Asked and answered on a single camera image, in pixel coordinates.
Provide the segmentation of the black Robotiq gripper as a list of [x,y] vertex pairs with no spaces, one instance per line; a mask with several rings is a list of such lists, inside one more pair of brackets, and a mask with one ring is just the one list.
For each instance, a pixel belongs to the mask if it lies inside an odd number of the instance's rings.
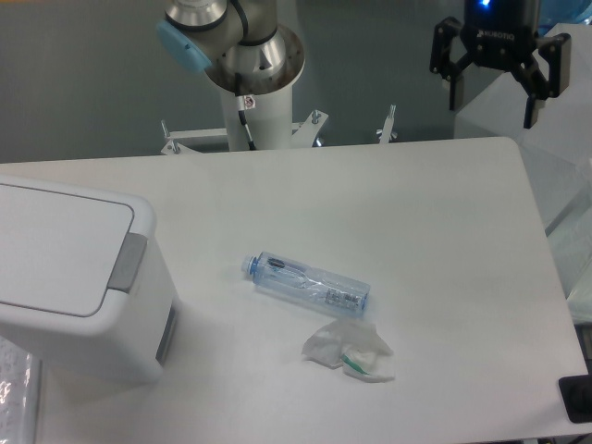
[[[479,67],[510,70],[527,95],[524,128],[537,123],[538,110],[558,97],[570,82],[571,35],[537,37],[540,2],[531,0],[465,1],[464,24],[454,17],[434,29],[429,69],[449,88],[449,110],[463,104],[463,71]],[[466,53],[451,60],[452,44],[461,39]]]

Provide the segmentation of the silver robot arm blue cap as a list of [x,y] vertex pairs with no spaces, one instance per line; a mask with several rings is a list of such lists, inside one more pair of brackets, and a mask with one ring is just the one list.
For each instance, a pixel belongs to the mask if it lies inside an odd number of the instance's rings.
[[[570,82],[568,33],[537,32],[538,1],[466,1],[464,18],[448,17],[434,28],[429,69],[450,86],[449,107],[463,102],[463,71],[470,65],[509,72],[527,96],[524,127],[537,121],[540,105]],[[169,1],[156,33],[188,71],[209,70],[232,48],[259,47],[278,36],[274,1]]]

